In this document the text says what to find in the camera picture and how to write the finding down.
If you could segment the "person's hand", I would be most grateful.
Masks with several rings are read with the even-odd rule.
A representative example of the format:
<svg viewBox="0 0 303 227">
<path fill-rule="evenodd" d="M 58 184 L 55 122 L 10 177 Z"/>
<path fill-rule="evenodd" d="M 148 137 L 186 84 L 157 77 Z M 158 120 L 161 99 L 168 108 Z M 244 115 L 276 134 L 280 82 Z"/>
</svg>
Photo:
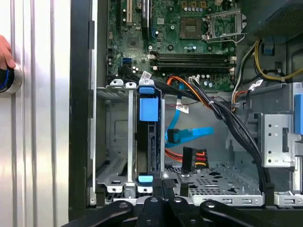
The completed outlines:
<svg viewBox="0 0 303 227">
<path fill-rule="evenodd" d="M 4 36 L 0 35 L 0 69 L 6 70 L 7 68 L 14 69 L 16 63 L 12 56 L 12 49 Z"/>
</svg>

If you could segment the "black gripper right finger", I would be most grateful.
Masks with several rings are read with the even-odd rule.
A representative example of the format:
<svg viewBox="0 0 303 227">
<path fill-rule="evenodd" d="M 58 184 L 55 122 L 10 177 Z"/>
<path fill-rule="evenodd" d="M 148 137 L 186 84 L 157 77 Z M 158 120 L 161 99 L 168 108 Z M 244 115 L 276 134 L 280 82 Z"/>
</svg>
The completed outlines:
<svg viewBox="0 0 303 227">
<path fill-rule="evenodd" d="M 188 197 L 176 196 L 175 181 L 163 179 L 163 195 L 166 201 L 166 226 L 168 227 L 281 227 L 272 212 L 241 210 L 218 201 L 206 200 L 193 205 Z"/>
</svg>

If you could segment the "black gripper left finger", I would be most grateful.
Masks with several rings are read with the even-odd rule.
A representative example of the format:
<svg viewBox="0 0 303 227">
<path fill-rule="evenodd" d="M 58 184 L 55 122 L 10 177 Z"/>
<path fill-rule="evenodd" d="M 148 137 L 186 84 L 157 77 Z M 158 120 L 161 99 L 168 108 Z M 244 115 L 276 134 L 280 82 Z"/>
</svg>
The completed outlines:
<svg viewBox="0 0 303 227">
<path fill-rule="evenodd" d="M 152 196 L 140 197 L 133 205 L 126 200 L 115 201 L 75 219 L 65 227 L 162 227 L 165 196 L 161 179 L 153 182 Z"/>
</svg>

